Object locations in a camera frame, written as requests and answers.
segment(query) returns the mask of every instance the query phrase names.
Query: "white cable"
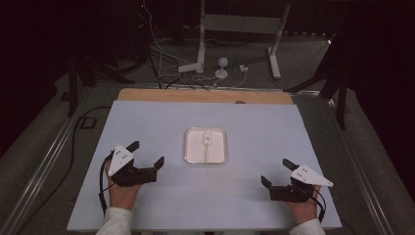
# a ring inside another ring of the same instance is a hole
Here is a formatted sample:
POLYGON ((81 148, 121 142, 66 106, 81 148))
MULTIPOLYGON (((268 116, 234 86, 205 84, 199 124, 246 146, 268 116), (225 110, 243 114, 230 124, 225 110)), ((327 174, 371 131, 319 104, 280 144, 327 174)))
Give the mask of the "white cable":
POLYGON ((194 78, 195 77, 203 77, 204 79, 201 79, 201 78, 199 78, 199 79, 197 79, 201 84, 203 84, 204 86, 207 86, 207 87, 210 87, 209 85, 207 85, 206 83, 204 83, 203 81, 204 80, 212 80, 212 79, 215 79, 216 78, 216 76, 213 76, 213 77, 207 77, 207 76, 203 76, 203 75, 194 75, 194 76, 192 76, 190 79, 191 80, 195 80, 194 78))
POLYGON ((160 53, 160 62, 159 62, 159 75, 162 67, 162 53, 160 53))
POLYGON ((157 43, 156 38, 155 38, 155 34, 153 33, 153 22, 152 22, 153 15, 152 15, 152 14, 150 13, 150 11, 147 9, 147 6, 146 6, 146 0, 143 0, 143 6, 144 6, 144 9, 146 10, 146 12, 150 15, 150 31, 152 32, 153 39, 154 39, 154 41, 156 42, 157 46, 158 46, 158 47, 162 50, 162 47, 159 45, 159 43, 157 43))
POLYGON ((151 45, 150 44, 150 46, 151 47, 153 47, 153 49, 155 49, 157 52, 159 52, 159 53, 163 53, 164 55, 167 55, 167 56, 169 56, 169 57, 172 57, 172 58, 175 58, 175 59, 178 59, 178 60, 180 60, 180 61, 182 61, 182 62, 185 62, 186 63, 186 65, 189 65, 190 63, 189 62, 187 62, 186 60, 184 60, 184 59, 181 59, 181 58, 179 58, 179 57, 176 57, 176 56, 173 56, 173 55, 170 55, 170 54, 168 54, 168 53, 165 53, 165 52, 162 52, 162 51, 159 51, 156 47, 154 47, 153 45, 151 45))
POLYGON ((184 66, 184 65, 183 65, 183 64, 179 64, 179 65, 174 65, 174 66, 169 66, 169 67, 163 68, 163 69, 162 69, 162 73, 161 73, 161 74, 159 74, 159 75, 163 75, 163 74, 165 73, 165 70, 167 70, 167 69, 170 69, 170 68, 177 68, 177 67, 180 67, 180 66, 184 66))
POLYGON ((188 84, 187 84, 187 82, 185 81, 185 80, 183 80, 183 78, 181 77, 181 73, 179 74, 179 79, 181 80, 181 81, 183 81, 183 87, 185 87, 185 86, 187 86, 188 84))
POLYGON ((242 80, 242 82, 241 82, 241 83, 239 83, 238 85, 231 86, 231 87, 229 87, 229 88, 235 88, 235 87, 238 87, 238 86, 240 86, 240 85, 244 84, 244 82, 245 82, 245 80, 246 80, 246 79, 247 79, 247 72, 245 71, 244 80, 242 80))
POLYGON ((221 81, 221 80, 224 80, 224 79, 226 79, 226 77, 225 78, 219 78, 214 84, 213 84, 213 87, 217 87, 217 82, 219 82, 219 81, 221 81))

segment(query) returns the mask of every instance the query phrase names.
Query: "wire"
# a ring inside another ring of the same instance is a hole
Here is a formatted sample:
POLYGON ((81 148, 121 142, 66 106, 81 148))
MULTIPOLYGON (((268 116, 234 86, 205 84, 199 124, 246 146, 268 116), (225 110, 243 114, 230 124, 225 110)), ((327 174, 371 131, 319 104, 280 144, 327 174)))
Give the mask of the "wire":
POLYGON ((317 191, 316 189, 313 189, 315 192, 318 193, 318 195, 320 195, 320 198, 323 200, 323 204, 324 204, 324 211, 326 210, 326 200, 324 199, 323 195, 321 195, 321 193, 319 191, 317 191))
POLYGON ((246 79, 247 79, 247 71, 245 71, 245 74, 244 74, 244 80, 242 80, 242 82, 241 82, 241 83, 239 83, 238 85, 231 86, 230 88, 235 88, 235 87, 238 87, 238 86, 240 86, 240 85, 244 84, 244 82, 245 82, 245 80, 246 80, 246 79))
MULTIPOLYGON (((149 58, 150 58, 150 67, 153 69, 153 72, 155 73, 155 76, 157 76, 156 67, 155 67, 155 64, 153 63, 153 57, 152 57, 152 54, 150 53, 150 51, 149 51, 149 54, 150 54, 150 56, 149 56, 149 58)), ((162 89, 161 82, 158 79, 156 79, 156 81, 157 81, 157 84, 159 85, 159 89, 162 89)))
POLYGON ((161 75, 161 74, 160 74, 160 72, 161 72, 161 68, 162 68, 162 53, 160 53, 160 61, 159 61, 159 75, 161 75))
POLYGON ((291 186, 295 187, 297 190, 299 190, 300 192, 302 192, 306 197, 308 197, 309 199, 311 199, 312 201, 314 201, 318 205, 318 207, 320 208, 320 214, 318 214, 318 220, 320 222, 323 221, 324 214, 326 213, 326 200, 324 200, 324 198, 322 197, 322 195, 320 194, 320 192, 318 192, 317 190, 315 190, 314 187, 313 187, 313 190, 316 191, 316 192, 318 192, 318 195, 320 195, 320 197, 323 199, 324 208, 323 208, 323 205, 321 205, 321 203, 318 202, 318 200, 316 198, 314 198, 312 195, 308 195, 307 192, 305 192, 304 190, 302 190, 299 186, 297 186, 295 184, 291 184, 291 186))
POLYGON ((344 220, 340 219, 340 222, 343 223, 348 229, 350 229, 350 231, 354 234, 357 235, 356 231, 353 230, 353 228, 351 228, 344 220))
POLYGON ((155 43, 156 43, 156 45, 162 50, 162 47, 159 45, 159 43, 157 42, 157 40, 156 40, 156 38, 155 38, 155 34, 154 34, 154 32, 153 32, 153 15, 150 13, 150 11, 147 9, 147 6, 146 6, 146 0, 143 0, 143 6, 144 6, 144 9, 146 10, 146 12, 149 14, 149 16, 150 16, 150 31, 152 32, 152 35, 153 35, 153 39, 154 39, 154 41, 155 41, 155 43))
POLYGON ((289 76, 289 78, 288 78, 288 80, 287 80, 287 82, 286 82, 286 84, 284 85, 284 87, 286 87, 286 86, 288 86, 289 84, 290 84, 290 81, 291 81, 291 78, 292 78, 292 76, 293 76, 293 74, 295 73, 295 72, 297 72, 299 69, 301 69, 305 64, 307 64, 308 62, 310 62, 310 61, 312 61, 312 60, 314 60, 317 56, 318 56, 318 54, 320 54, 320 52, 322 52, 323 51, 323 49, 327 46, 327 44, 329 44, 329 41, 326 41, 326 43, 324 44, 324 46, 322 46, 318 51, 317 51, 317 53, 313 56, 313 57, 311 57, 310 59, 308 59, 308 60, 306 60, 305 62, 303 62, 299 67, 297 67, 295 70, 292 70, 291 72, 290 72, 290 76, 289 76))
MULTIPOLYGON (((150 51, 150 55, 152 55, 154 57, 157 57, 157 58, 160 58, 158 51, 154 51, 151 48, 150 48, 149 51, 150 51)), ((172 58, 170 56, 167 56, 167 55, 164 55, 164 60, 167 61, 167 62, 169 62, 169 63, 172 63, 174 65, 178 65, 179 64, 176 59, 174 59, 174 58, 172 58)))
POLYGON ((107 210, 107 202, 105 201, 105 197, 104 197, 105 190, 103 186, 103 182, 104 182, 103 175, 104 175, 105 166, 107 165, 107 162, 112 159, 113 153, 114 151, 111 151, 111 153, 104 159, 103 163, 101 164, 101 168, 100 168, 100 192, 98 193, 98 197, 100 199, 101 208, 103 210, 104 215, 107 210))
POLYGON ((39 207, 37 207, 37 209, 27 218, 27 220, 24 222, 24 224, 21 226, 21 228, 18 230, 18 232, 16 234, 21 234, 24 229, 27 227, 27 225, 31 222, 31 220, 37 215, 37 213, 46 205, 46 203, 55 195, 55 193, 58 191, 58 189, 62 186, 62 184, 64 183, 64 181, 67 179, 72 166, 73 166, 73 162, 74 162, 74 149, 75 149, 75 132, 76 129, 78 128, 80 122, 86 118, 86 116, 96 110, 100 110, 100 109, 110 109, 111 107, 97 107, 94 108, 92 110, 89 110, 88 112, 86 112, 84 115, 82 115, 81 117, 78 118, 78 120, 76 121, 76 124, 73 128, 73 133, 72 133, 72 139, 71 139, 71 148, 70 148, 70 162, 69 162, 69 167, 67 169, 67 172, 65 173, 64 177, 61 179, 61 181, 58 183, 58 185, 55 187, 55 189, 49 194, 49 196, 39 205, 39 207))
POLYGON ((164 67, 164 68, 162 69, 162 73, 161 73, 160 75, 163 75, 163 74, 165 73, 165 70, 167 70, 167 69, 170 69, 170 68, 177 68, 177 67, 180 67, 180 66, 184 66, 184 65, 183 65, 183 64, 178 64, 178 65, 174 65, 174 66, 164 67))
MULTIPOLYGON (((242 20, 241 27, 239 28, 238 32, 241 32, 242 28, 244 27, 244 24, 245 24, 245 17, 244 17, 244 19, 242 20)), ((233 69, 234 69, 234 66, 235 66, 235 64, 236 64, 236 57, 237 57, 237 56, 238 56, 238 54, 239 54, 239 51, 240 51, 240 49, 241 49, 241 46, 242 46, 242 45, 239 45, 239 46, 238 46, 238 50, 236 51, 236 53, 235 53, 235 55, 234 55, 234 59, 233 59, 233 63, 232 63, 232 67, 231 67, 231 71, 233 71, 233 69)))
POLYGON ((108 186, 106 189, 103 190, 103 192, 109 190, 111 187, 113 187, 115 185, 115 183, 112 183, 110 186, 108 186))
POLYGON ((174 84, 174 83, 176 83, 177 81, 179 81, 180 80, 180 77, 179 78, 177 78, 177 79, 175 79, 175 80, 173 80, 173 81, 171 81, 170 83, 168 83, 168 85, 165 87, 165 89, 167 89, 168 87, 170 87, 170 85, 172 85, 172 84, 174 84))
POLYGON ((170 57, 172 57, 172 58, 178 59, 178 60, 180 60, 180 61, 182 61, 182 62, 185 62, 187 65, 189 65, 189 64, 190 64, 189 62, 187 62, 186 60, 184 60, 184 59, 182 59, 182 58, 180 58, 180 57, 176 57, 176 56, 170 55, 170 54, 168 54, 168 53, 165 53, 165 52, 159 51, 156 47, 154 47, 154 46, 153 46, 153 45, 151 45, 151 44, 150 44, 150 46, 151 46, 153 49, 155 49, 157 52, 159 52, 160 54, 163 54, 163 55, 170 56, 170 57))
POLYGON ((160 75, 160 76, 156 76, 156 80, 158 82, 162 81, 162 82, 165 82, 165 83, 170 83, 169 81, 166 81, 166 80, 162 79, 162 77, 166 77, 166 76, 177 76, 177 75, 179 75, 179 73, 160 75))
POLYGON ((204 83, 203 81, 204 80, 213 80, 213 79, 216 79, 217 77, 216 77, 216 75, 214 75, 214 76, 212 76, 212 77, 207 77, 207 76, 203 76, 203 75, 193 75, 190 79, 192 80, 192 81, 195 81, 195 77, 197 77, 198 78, 198 81, 201 83, 201 84, 203 84, 203 85, 205 85, 205 86, 207 86, 207 87, 209 87, 209 85, 207 85, 206 83, 204 83))
POLYGON ((274 80, 274 79, 272 79, 272 78, 269 78, 268 77, 268 75, 265 73, 265 71, 263 71, 262 70, 262 68, 259 66, 259 65, 257 65, 257 64, 255 64, 255 63, 252 63, 252 64, 247 64, 247 65, 253 65, 253 66, 256 66, 258 69, 259 69, 259 71, 262 73, 262 75, 270 82, 270 83, 272 83, 275 87, 277 87, 278 89, 281 89, 281 87, 278 85, 278 84, 276 84, 275 82, 277 82, 276 80, 274 80))
POLYGON ((193 80, 193 79, 192 79, 192 76, 191 76, 188 72, 186 72, 186 75, 188 75, 188 76, 190 77, 190 80, 191 80, 191 81, 195 82, 196 84, 198 84, 199 86, 201 86, 202 88, 204 88, 205 90, 207 90, 207 91, 208 91, 208 89, 207 89, 206 87, 204 87, 202 84, 200 84, 199 82, 197 82, 197 81, 193 80))
POLYGON ((132 5, 132 0, 128 1, 128 3, 130 4, 130 9, 131 9, 130 11, 131 13, 131 45, 130 45, 130 50, 128 52, 127 60, 131 56, 132 48, 134 45, 134 7, 132 5))

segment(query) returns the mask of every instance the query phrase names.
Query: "cable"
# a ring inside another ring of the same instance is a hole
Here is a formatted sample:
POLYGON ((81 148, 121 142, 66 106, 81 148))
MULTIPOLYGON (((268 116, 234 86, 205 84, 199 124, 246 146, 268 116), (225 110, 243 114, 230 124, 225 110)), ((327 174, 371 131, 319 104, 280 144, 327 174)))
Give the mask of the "cable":
POLYGON ((282 89, 281 88, 281 86, 279 86, 278 84, 276 84, 275 82, 277 82, 276 80, 274 80, 274 79, 272 79, 272 78, 269 78, 268 77, 268 75, 265 73, 265 71, 263 71, 262 70, 262 68, 259 66, 259 65, 257 65, 257 64, 255 64, 255 63, 252 63, 252 64, 247 64, 247 65, 253 65, 253 66, 256 66, 258 69, 259 69, 259 71, 262 73, 262 75, 269 81, 269 82, 271 82, 276 88, 278 88, 278 89, 282 89))
POLYGON ((238 87, 238 86, 240 86, 240 85, 242 85, 242 84, 244 84, 244 82, 245 82, 245 80, 247 79, 247 71, 244 71, 244 79, 242 80, 242 82, 241 83, 239 83, 238 85, 235 85, 235 86, 231 86, 231 87, 229 87, 229 88, 236 88, 236 87, 238 87))
POLYGON ((105 212, 107 211, 107 202, 105 201, 105 197, 104 197, 104 192, 106 190, 104 190, 104 186, 103 186, 103 182, 104 182, 104 170, 105 170, 105 166, 107 165, 107 162, 112 158, 114 151, 111 151, 111 153, 104 159, 103 163, 101 164, 101 168, 100 168, 100 192, 98 194, 98 197, 100 199, 100 203, 101 203, 101 208, 103 209, 103 213, 105 215, 105 212))
POLYGON ((165 89, 167 89, 168 87, 170 87, 170 85, 176 83, 178 80, 180 80, 180 77, 177 78, 177 79, 175 79, 175 80, 173 80, 173 81, 171 81, 170 83, 168 83, 168 85, 165 87, 165 89))
POLYGON ((308 59, 308 60, 306 60, 305 62, 303 62, 299 67, 297 67, 295 70, 293 70, 293 71, 291 71, 290 72, 290 76, 289 76, 289 78, 288 78, 288 80, 287 80, 287 82, 286 82, 286 84, 283 86, 283 87, 285 87, 285 86, 288 86, 289 84, 290 84, 290 81, 291 81, 291 78, 292 78, 292 76, 293 76, 293 73, 295 73, 296 71, 298 71, 299 69, 301 69, 305 64, 307 64, 308 62, 310 62, 310 61, 312 61, 312 60, 314 60, 316 57, 317 57, 317 55, 318 54, 320 54, 320 52, 322 52, 323 51, 323 49, 327 46, 327 44, 329 44, 329 41, 326 41, 326 43, 324 44, 324 46, 322 46, 318 51, 317 51, 317 53, 313 56, 313 57, 311 57, 310 59, 308 59))
POLYGON ((72 166, 73 166, 73 162, 74 162, 74 149, 75 149, 75 132, 76 129, 78 128, 80 122, 86 118, 86 116, 96 110, 99 109, 110 109, 111 107, 97 107, 94 108, 92 110, 89 110, 88 112, 86 112, 84 115, 82 115, 81 117, 78 118, 78 120, 76 121, 76 124, 73 128, 73 133, 72 133, 72 139, 71 139, 71 148, 70 148, 70 162, 69 162, 69 167, 67 169, 67 172, 65 173, 64 177, 61 179, 61 181, 58 183, 58 185, 55 187, 55 189, 49 194, 49 196, 39 205, 39 207, 27 218, 27 220, 24 222, 24 224, 21 226, 21 228, 18 230, 18 232, 16 234, 21 234, 24 229, 27 227, 27 225, 31 222, 31 220, 37 215, 37 213, 46 205, 46 203, 52 198, 52 196, 54 196, 54 194, 58 191, 58 189, 62 186, 62 184, 64 183, 64 181, 67 179, 72 166))
POLYGON ((190 80, 191 80, 191 81, 195 82, 196 84, 198 84, 199 86, 201 86, 202 88, 204 88, 205 90, 207 90, 207 91, 208 91, 208 89, 207 89, 206 87, 204 87, 202 84, 200 84, 199 82, 197 82, 197 81, 193 80, 193 79, 192 79, 192 76, 191 76, 188 72, 186 72, 186 75, 188 75, 188 76, 190 77, 190 80))
POLYGON ((127 55, 127 60, 131 56, 132 48, 134 45, 134 6, 132 5, 132 0, 128 1, 128 3, 130 4, 130 9, 131 9, 130 10, 130 13, 131 13, 131 45, 130 45, 130 50, 127 55))
POLYGON ((323 205, 321 205, 321 203, 318 202, 318 200, 316 198, 314 198, 312 195, 308 195, 304 190, 302 190, 301 188, 299 188, 299 186, 297 186, 295 184, 291 184, 291 186, 292 187, 295 187, 297 190, 299 190, 300 192, 302 192, 305 196, 307 196, 309 199, 311 199, 312 201, 314 201, 318 205, 318 207, 320 208, 320 214, 318 214, 318 220, 321 223, 321 221, 323 221, 324 214, 326 213, 326 200, 324 200, 324 198, 320 194, 320 192, 318 192, 317 190, 315 190, 314 187, 313 187, 313 190, 316 191, 318 193, 318 195, 320 195, 320 197, 323 199, 324 208, 323 208, 323 205))
MULTIPOLYGON (((150 48, 150 55, 152 55, 152 56, 154 56, 154 57, 157 57, 157 58, 159 58, 160 56, 158 56, 158 54, 159 54, 159 52, 158 51, 153 51, 151 48, 150 48)), ((174 64, 174 65, 178 65, 179 63, 176 61, 176 59, 174 59, 174 58, 172 58, 172 57, 170 57, 170 56, 167 56, 167 55, 164 55, 165 56, 165 58, 164 58, 164 60, 165 61, 167 61, 167 62, 170 62, 170 63, 172 63, 172 64, 174 64)))
POLYGON ((181 81, 183 81, 183 86, 189 86, 190 88, 192 88, 193 90, 196 90, 196 88, 195 87, 193 87, 191 84, 187 84, 187 82, 181 77, 181 73, 179 74, 179 78, 180 78, 180 80, 181 81))
POLYGON ((350 231, 354 234, 357 235, 357 233, 342 219, 340 219, 340 222, 343 223, 346 227, 348 227, 348 229, 350 229, 350 231))
POLYGON ((103 192, 109 190, 111 187, 113 187, 115 185, 115 183, 112 183, 110 186, 108 186, 106 189, 103 190, 103 192))
MULTIPOLYGON (((150 56, 149 56, 149 58, 150 58, 150 67, 153 69, 153 72, 155 73, 155 76, 157 76, 156 67, 155 67, 155 64, 153 63, 153 57, 152 57, 152 54, 150 53, 150 51, 149 51, 149 54, 150 54, 150 56)), ((158 79, 156 79, 156 81, 157 81, 157 84, 159 85, 159 89, 162 89, 161 82, 158 79)))
POLYGON ((170 57, 172 57, 172 58, 178 59, 178 60, 180 60, 180 61, 182 61, 182 62, 185 62, 187 65, 189 65, 189 64, 190 64, 189 62, 187 62, 186 60, 184 60, 184 59, 182 59, 182 58, 179 58, 179 57, 176 57, 176 56, 170 55, 170 54, 165 53, 165 52, 162 52, 162 51, 159 51, 156 47, 154 47, 154 46, 153 46, 153 45, 151 45, 151 44, 150 44, 150 46, 151 46, 153 49, 155 49, 157 52, 159 52, 160 54, 163 54, 163 55, 170 56, 170 57))
POLYGON ((191 80, 192 81, 195 81, 194 80, 194 78, 195 77, 202 77, 203 79, 201 79, 201 78, 199 78, 198 79, 198 81, 201 83, 201 84, 203 84, 203 85, 205 85, 205 86, 207 86, 207 87, 209 87, 209 85, 207 85, 206 83, 204 83, 203 82, 203 80, 213 80, 213 79, 216 79, 217 77, 216 77, 216 75, 214 75, 214 76, 212 76, 212 77, 207 77, 207 76, 203 76, 203 75, 193 75, 192 77, 191 77, 191 80))
MULTIPOLYGON (((244 24, 245 24, 245 17, 244 17, 244 19, 243 19, 243 21, 242 21, 242 23, 241 23, 241 27, 239 28, 238 32, 241 32, 242 27, 244 27, 244 24)), ((239 46, 238 46, 238 50, 236 51, 236 53, 235 53, 235 55, 234 55, 234 59, 233 59, 233 63, 232 63, 232 67, 231 67, 231 71, 233 71, 233 69, 234 69, 234 66, 235 66, 235 64, 236 64, 236 57, 237 57, 237 56, 238 56, 238 54, 239 54, 239 51, 240 51, 240 49, 241 49, 241 46, 242 46, 242 45, 239 45, 239 46)))
POLYGON ((154 39, 154 41, 155 41, 155 43, 156 43, 156 45, 162 50, 162 47, 159 45, 159 43, 157 43, 157 41, 156 41, 156 38, 155 38, 155 34, 154 34, 154 32, 153 32, 153 15, 150 13, 150 11, 147 9, 147 6, 146 6, 146 0, 143 0, 143 7, 144 7, 144 9, 146 10, 146 12, 149 14, 149 16, 150 16, 150 31, 152 32, 152 35, 153 35, 153 39, 154 39))

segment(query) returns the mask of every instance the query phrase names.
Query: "white sleeve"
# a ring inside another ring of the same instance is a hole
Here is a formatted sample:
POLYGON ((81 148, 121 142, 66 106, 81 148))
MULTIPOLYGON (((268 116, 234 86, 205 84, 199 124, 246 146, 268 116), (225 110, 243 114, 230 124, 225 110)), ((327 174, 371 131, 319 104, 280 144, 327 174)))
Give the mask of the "white sleeve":
POLYGON ((317 218, 304 222, 290 231, 291 235, 325 235, 317 218))
POLYGON ((130 235, 132 211, 108 208, 105 213, 104 225, 97 235, 130 235))

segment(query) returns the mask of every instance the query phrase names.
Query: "clear plastic container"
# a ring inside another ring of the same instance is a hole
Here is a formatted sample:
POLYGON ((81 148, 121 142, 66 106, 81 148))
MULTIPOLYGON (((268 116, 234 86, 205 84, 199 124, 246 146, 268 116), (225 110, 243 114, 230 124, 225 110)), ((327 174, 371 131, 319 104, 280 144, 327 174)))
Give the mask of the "clear plastic container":
POLYGON ((184 159, 189 164, 225 163, 227 160, 225 131, 221 128, 189 128, 186 131, 184 159))

